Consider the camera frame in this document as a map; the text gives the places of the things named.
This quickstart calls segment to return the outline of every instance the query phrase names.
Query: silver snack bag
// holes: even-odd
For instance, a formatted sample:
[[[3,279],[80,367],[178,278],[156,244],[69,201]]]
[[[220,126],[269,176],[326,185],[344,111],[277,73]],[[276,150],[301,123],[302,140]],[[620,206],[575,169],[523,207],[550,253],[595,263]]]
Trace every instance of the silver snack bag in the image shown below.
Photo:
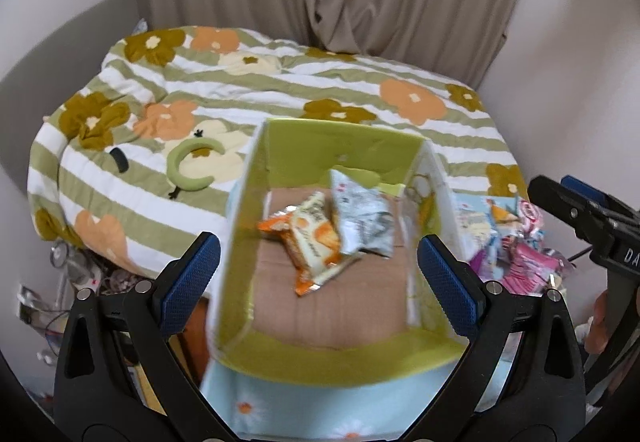
[[[340,236],[340,253],[359,250],[386,257],[394,253],[394,217],[379,190],[366,189],[347,175],[332,169],[334,225]]]

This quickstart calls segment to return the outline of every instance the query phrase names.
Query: pile of snacks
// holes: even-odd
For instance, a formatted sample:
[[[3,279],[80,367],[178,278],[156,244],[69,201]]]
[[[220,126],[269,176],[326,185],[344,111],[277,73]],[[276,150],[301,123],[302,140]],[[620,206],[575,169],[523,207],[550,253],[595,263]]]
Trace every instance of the pile of snacks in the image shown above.
[[[318,191],[258,224],[260,231],[283,242],[296,268],[298,296],[318,290],[359,260],[361,252],[393,255],[394,220],[380,191],[362,187],[337,170],[331,171],[331,181],[332,220],[329,202]]]
[[[559,252],[543,247],[540,209],[514,196],[456,195],[458,218],[469,266],[483,280],[500,281],[514,294],[540,295],[562,290],[562,278],[574,269]]]

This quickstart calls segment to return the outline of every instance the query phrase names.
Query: striped comforter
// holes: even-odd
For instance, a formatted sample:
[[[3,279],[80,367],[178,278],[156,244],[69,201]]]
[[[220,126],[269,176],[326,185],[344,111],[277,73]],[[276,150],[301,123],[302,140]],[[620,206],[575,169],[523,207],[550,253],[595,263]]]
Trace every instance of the striped comforter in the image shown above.
[[[43,239],[62,237],[154,275],[201,231],[228,241],[229,194],[254,130],[270,116],[355,122],[425,136],[455,191],[525,194],[513,155],[468,87],[409,65],[332,54],[242,29],[156,30],[116,43],[100,73],[44,123],[28,194]],[[199,191],[167,178],[168,154]]]

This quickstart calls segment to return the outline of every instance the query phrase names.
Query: dark gray object on bed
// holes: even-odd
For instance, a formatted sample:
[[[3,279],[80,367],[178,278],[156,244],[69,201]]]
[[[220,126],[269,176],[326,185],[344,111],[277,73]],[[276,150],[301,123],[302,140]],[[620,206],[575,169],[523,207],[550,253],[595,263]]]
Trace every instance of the dark gray object on bed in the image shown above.
[[[139,19],[135,0],[105,0],[54,31],[0,79],[0,163],[24,194],[42,117],[97,75],[109,48]]]

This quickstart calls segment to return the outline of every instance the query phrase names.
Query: orange snack package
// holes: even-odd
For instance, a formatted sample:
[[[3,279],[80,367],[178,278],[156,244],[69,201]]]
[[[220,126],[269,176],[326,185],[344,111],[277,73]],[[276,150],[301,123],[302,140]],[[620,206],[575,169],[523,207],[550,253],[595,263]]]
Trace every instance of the orange snack package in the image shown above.
[[[340,238],[324,207],[324,194],[316,192],[297,207],[286,207],[258,224],[260,231],[281,237],[298,273],[298,296],[318,290],[360,258],[359,253],[340,254]]]

